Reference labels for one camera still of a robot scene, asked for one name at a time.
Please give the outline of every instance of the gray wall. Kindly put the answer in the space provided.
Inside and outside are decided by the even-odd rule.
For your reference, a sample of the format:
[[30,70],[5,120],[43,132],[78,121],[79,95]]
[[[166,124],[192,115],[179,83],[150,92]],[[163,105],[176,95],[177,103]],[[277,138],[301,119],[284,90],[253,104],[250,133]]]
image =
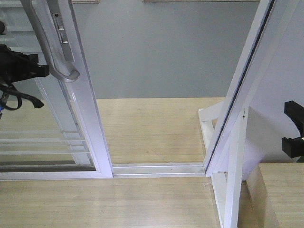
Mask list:
[[257,5],[75,4],[97,98],[225,96]]

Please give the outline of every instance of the wooden board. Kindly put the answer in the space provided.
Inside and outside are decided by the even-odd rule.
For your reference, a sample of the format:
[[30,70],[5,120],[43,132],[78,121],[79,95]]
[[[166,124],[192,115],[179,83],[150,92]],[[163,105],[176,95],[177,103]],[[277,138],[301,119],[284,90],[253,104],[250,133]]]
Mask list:
[[242,182],[239,200],[238,228],[258,228],[257,217],[253,211],[246,182]]
[[261,163],[247,180],[259,227],[302,228],[304,164]]
[[223,98],[98,99],[113,163],[203,161],[198,109]]
[[219,228],[209,178],[0,182],[1,227]]

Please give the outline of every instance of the wooden plank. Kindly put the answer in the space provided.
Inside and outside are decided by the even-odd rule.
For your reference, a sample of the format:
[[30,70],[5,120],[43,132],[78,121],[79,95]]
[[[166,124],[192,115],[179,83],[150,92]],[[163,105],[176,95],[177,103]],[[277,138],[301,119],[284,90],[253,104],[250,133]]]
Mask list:
[[202,161],[197,110],[223,99],[98,99],[113,163]]
[[248,108],[244,108],[231,130],[224,228],[238,225],[247,119]]
[[304,224],[304,164],[259,164],[265,187],[280,228]]
[[10,228],[219,228],[209,178],[0,182]]
[[212,174],[211,178],[214,190],[214,197],[218,208],[219,223],[220,227],[223,228],[225,218],[227,180],[224,172],[215,172]]
[[250,174],[247,185],[260,228],[278,228],[275,212],[271,206],[259,167]]
[[241,186],[241,198],[239,200],[238,228],[258,228],[257,217],[250,200],[248,187],[245,181]]
[[199,123],[204,139],[205,151],[208,150],[209,143],[214,133],[213,120],[217,120],[222,109],[223,102],[214,104],[208,108],[199,109]]

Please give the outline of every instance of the door handle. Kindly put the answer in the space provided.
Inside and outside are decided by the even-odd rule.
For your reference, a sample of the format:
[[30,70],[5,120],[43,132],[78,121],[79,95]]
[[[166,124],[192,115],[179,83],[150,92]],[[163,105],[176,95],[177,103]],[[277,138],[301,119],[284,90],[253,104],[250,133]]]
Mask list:
[[[35,0],[21,0],[21,4],[36,33],[42,52],[45,56],[47,64],[49,65],[50,73],[60,81],[74,82],[78,79],[80,73],[74,68],[70,71],[69,75],[65,75],[56,66],[56,61],[52,52],[49,38],[43,28],[41,21],[39,20],[36,10],[33,6],[33,1]],[[60,42],[62,52],[64,54],[64,59],[66,60],[60,62],[60,64],[67,67],[67,61],[74,61],[74,57],[69,42],[67,40],[63,20],[60,16],[58,0],[47,0],[47,5],[53,18],[53,23],[58,36],[58,41]]]

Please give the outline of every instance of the black clamp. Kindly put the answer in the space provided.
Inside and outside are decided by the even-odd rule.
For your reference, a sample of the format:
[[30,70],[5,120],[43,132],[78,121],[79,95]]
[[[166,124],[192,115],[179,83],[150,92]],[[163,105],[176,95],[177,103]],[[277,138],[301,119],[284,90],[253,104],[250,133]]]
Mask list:
[[284,113],[294,122],[300,137],[282,138],[282,150],[290,157],[304,156],[304,107],[294,101],[285,102]]

